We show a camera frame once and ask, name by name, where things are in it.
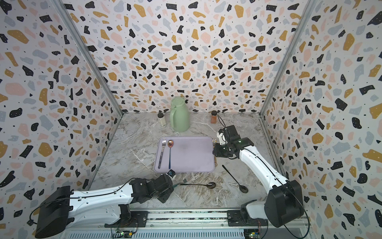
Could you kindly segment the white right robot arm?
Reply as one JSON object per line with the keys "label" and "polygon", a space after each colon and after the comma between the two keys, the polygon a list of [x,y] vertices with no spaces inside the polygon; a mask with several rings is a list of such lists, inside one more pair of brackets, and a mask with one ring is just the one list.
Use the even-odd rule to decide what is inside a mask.
{"label": "white right robot arm", "polygon": [[304,215],[301,185],[277,172],[249,138],[241,138],[234,125],[221,128],[217,138],[219,143],[213,154],[225,158],[236,156],[254,172],[267,192],[266,201],[253,200],[241,206],[242,223],[249,225],[262,219],[279,228]]}

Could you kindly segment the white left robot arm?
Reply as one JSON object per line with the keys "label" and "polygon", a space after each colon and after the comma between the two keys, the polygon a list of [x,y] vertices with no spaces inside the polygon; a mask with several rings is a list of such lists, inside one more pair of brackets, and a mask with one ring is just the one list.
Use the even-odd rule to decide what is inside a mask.
{"label": "white left robot arm", "polygon": [[157,179],[132,178],[123,185],[93,191],[60,187],[40,204],[35,237],[43,239],[57,235],[74,222],[76,216],[103,206],[142,204],[154,196],[165,203],[174,191],[175,176],[170,170]]}

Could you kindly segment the grey marbled handle fork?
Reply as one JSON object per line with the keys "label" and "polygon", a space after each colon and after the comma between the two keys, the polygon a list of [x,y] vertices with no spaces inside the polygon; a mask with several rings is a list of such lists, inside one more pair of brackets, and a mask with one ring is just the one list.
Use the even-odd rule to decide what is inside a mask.
{"label": "grey marbled handle fork", "polygon": [[162,139],[162,149],[161,149],[161,153],[160,153],[160,157],[159,157],[159,162],[158,162],[158,168],[159,169],[161,168],[162,159],[163,159],[163,153],[164,153],[164,150],[166,148],[166,145],[167,145],[167,140],[164,138],[164,139]]}

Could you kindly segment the green handle silver fork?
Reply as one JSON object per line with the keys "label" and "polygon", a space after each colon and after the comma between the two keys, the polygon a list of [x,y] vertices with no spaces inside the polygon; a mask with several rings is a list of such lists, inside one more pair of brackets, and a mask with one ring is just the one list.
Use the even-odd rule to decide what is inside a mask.
{"label": "green handle silver fork", "polygon": [[186,179],[184,179],[182,182],[180,182],[180,183],[176,183],[176,184],[174,184],[173,185],[173,188],[176,188],[177,186],[180,186],[180,185],[182,185],[182,184],[185,184],[185,183],[187,183],[187,180]]}

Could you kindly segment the dark metal spoon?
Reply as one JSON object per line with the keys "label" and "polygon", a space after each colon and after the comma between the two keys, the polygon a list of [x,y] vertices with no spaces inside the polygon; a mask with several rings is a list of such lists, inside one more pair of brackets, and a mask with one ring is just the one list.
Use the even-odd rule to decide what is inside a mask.
{"label": "dark metal spoon", "polygon": [[205,186],[208,189],[214,189],[216,187],[216,183],[215,182],[210,182],[210,183],[207,183],[207,184],[190,184],[190,183],[185,183],[185,184],[182,184],[180,186]]}

